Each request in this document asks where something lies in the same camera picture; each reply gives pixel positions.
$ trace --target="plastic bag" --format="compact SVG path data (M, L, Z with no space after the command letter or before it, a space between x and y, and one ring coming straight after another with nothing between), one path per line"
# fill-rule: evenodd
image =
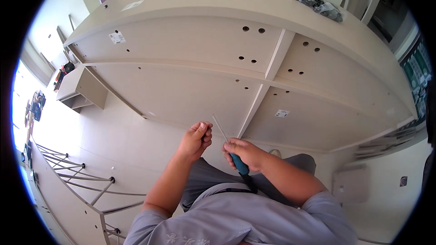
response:
M297 0L313 9L314 12L330 18L336 22L342 22L344 15L330 2L324 0Z

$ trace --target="person's right hand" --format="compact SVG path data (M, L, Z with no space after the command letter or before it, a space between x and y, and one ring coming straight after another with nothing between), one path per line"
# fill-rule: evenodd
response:
M249 169L253 172L261 171L262 161L265 157L271 155L266 151L259 149L250 142L237 138L230 138L228 143L225 142L224 145L222 145L222 151L224 151L225 158L233 169L236 169L236 167L233 163L230 153L241 157L241 160L247 164Z

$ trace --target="blue tool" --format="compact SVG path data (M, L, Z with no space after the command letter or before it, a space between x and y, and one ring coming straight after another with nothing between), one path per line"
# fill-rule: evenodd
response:
M217 127L218 127L219 131L221 132L222 136L224 137L224 139L228 143L227 137L225 136L225 133L221 129L221 126L220 126L220 124L219 124L219 122L216 119L214 114L212 114L212 118L214 119L215 123L217 124ZM250 188L252 193L256 194L257 187L254 185L253 180L251 179L251 176L248 175L248 173L250 172L248 166L241 160L241 158L238 155L231 153L230 156L232 156L233 163L235 164L235 167L238 170L239 175L241 175L241 177L243 178L245 184Z

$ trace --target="gray pants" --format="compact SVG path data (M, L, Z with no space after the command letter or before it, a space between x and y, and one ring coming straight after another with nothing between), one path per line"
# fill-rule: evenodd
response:
M297 168L315 174L316 164L313 157L307 154L299 154L284 159ZM282 204L295 206L283 196L263 174L253 175L253 182L257 188L271 199ZM242 177L233 176L209 165L202 157L198 159L189 172L188 181L182 195L180 205L186 212L191 208L195 199L207 189L221 183L244 183Z

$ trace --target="person's left hand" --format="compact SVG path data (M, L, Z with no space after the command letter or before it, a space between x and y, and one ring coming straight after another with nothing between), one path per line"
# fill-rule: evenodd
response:
M191 162L198 160L204 150L212 144L212 123L201 121L194 124L180 142L177 155Z

